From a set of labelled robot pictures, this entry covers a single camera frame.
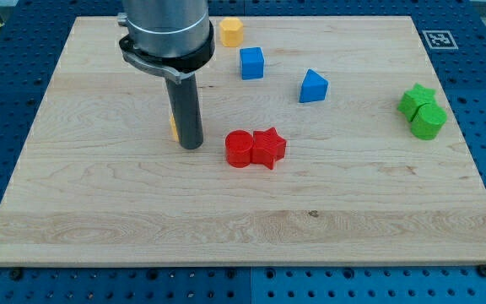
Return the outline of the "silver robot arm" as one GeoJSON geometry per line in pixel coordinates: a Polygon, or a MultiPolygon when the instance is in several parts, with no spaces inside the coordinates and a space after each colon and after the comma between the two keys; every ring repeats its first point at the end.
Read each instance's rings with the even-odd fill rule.
{"type": "Polygon", "coordinates": [[[214,27],[207,0],[122,0],[118,24],[123,59],[175,84],[189,79],[212,58],[214,27]]]}

